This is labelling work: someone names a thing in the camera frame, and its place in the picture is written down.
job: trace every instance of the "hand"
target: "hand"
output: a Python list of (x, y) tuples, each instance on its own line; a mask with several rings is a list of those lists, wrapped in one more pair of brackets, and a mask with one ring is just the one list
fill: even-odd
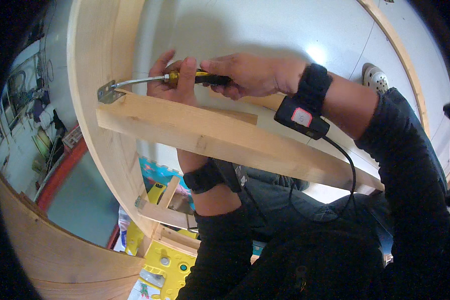
[(296, 93), (307, 63), (296, 58), (269, 58), (235, 53), (204, 60), (200, 66), (212, 74), (231, 77), (233, 82), (227, 86), (211, 88), (238, 100), (244, 96), (264, 97), (277, 92)]
[(179, 71), (178, 84), (173, 86), (161, 81), (150, 81), (147, 83), (147, 96), (166, 99), (197, 106), (197, 98), (193, 88), (195, 87), (195, 73), (197, 72), (197, 60), (187, 57), (183, 61), (178, 60), (167, 67), (167, 64), (175, 55), (175, 50), (162, 53), (156, 63), (149, 71), (149, 76), (162, 76), (170, 71)]
[[(197, 60), (187, 57), (183, 61), (178, 60), (167, 67), (168, 62), (174, 57), (175, 50), (162, 53), (148, 75), (161, 76), (170, 71), (179, 71), (180, 77), (176, 86), (161, 81), (147, 83), (147, 96), (166, 99), (190, 106), (198, 106), (193, 88), (195, 87), (195, 74), (197, 72)], [(182, 149), (177, 149), (180, 168), (184, 173), (199, 169), (207, 163), (207, 157)]]

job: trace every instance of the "black wristband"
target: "black wristband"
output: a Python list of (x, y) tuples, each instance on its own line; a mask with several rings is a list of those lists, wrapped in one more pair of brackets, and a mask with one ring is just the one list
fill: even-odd
[(185, 173), (183, 180), (186, 186), (195, 194), (201, 194), (211, 190), (217, 184), (224, 183), (222, 174), (220, 174), (213, 159), (208, 158), (205, 165), (199, 169)]
[(303, 71), (293, 99), (298, 101), (301, 107), (306, 107), (312, 115), (321, 116), (325, 95), (332, 81), (333, 78), (328, 75), (327, 69), (312, 63)]

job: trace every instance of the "black jacket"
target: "black jacket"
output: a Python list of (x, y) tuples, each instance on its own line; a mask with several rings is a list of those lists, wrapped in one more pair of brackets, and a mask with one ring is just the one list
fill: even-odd
[[(405, 299), (423, 292), (433, 280), (450, 214), (436, 157), (427, 148), (430, 141), (400, 111), (393, 92), (380, 95), (369, 127), (356, 142), (380, 165), (395, 220), (393, 263), (383, 268), (381, 253), (366, 228), (337, 221), (304, 222), (297, 230), (278, 234), (251, 265), (251, 229), (242, 206), (224, 215), (197, 216), (202, 242), (177, 299), (327, 299), (351, 298), (351, 293), (354, 298)], [(327, 247), (310, 256), (312, 244)], [(314, 270), (324, 274), (315, 280), (320, 286), (312, 282), (310, 290), (298, 292), (296, 267), (311, 263), (304, 261), (310, 257), (328, 266)]]

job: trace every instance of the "screwdriver shaft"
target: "screwdriver shaft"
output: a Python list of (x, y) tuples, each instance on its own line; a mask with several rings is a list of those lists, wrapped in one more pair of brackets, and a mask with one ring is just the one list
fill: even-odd
[(114, 85), (112, 85), (112, 88), (119, 88), (119, 87), (123, 87), (123, 86), (126, 86), (126, 85), (140, 84), (140, 83), (149, 82), (149, 81), (168, 80), (168, 78), (169, 78), (169, 75), (165, 74), (163, 76), (155, 76), (155, 77), (147, 77), (147, 78), (140, 78), (140, 79), (132, 79), (132, 80), (127, 80), (127, 81), (122, 81), (122, 82), (115, 83)]

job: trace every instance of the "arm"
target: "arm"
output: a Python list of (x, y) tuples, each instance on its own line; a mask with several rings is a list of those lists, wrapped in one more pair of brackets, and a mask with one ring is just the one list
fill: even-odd
[[(150, 69), (150, 76), (171, 70), (180, 71), (177, 86), (158, 81), (149, 82), (147, 95), (197, 106), (195, 86), (196, 60), (192, 57), (167, 67), (175, 51), (163, 53)], [(177, 149), (183, 172), (202, 167), (207, 157)], [(195, 266), (186, 277), (177, 299), (211, 299), (226, 295), (250, 268), (252, 238), (246, 210), (236, 193), (226, 185), (217, 185), (201, 194), (192, 193), (201, 244)]]
[[(201, 64), (210, 73), (234, 80), (230, 86), (214, 88), (233, 99), (278, 91), (292, 95), (307, 65), (300, 59), (259, 59), (243, 53)], [(418, 129), (393, 104), (390, 93), (378, 95), (330, 75), (333, 82), (325, 96), (323, 114), (380, 163), (381, 180), (395, 217), (395, 265), (420, 268), (430, 264), (441, 253), (450, 217), (432, 163), (433, 153), (427, 150)]]

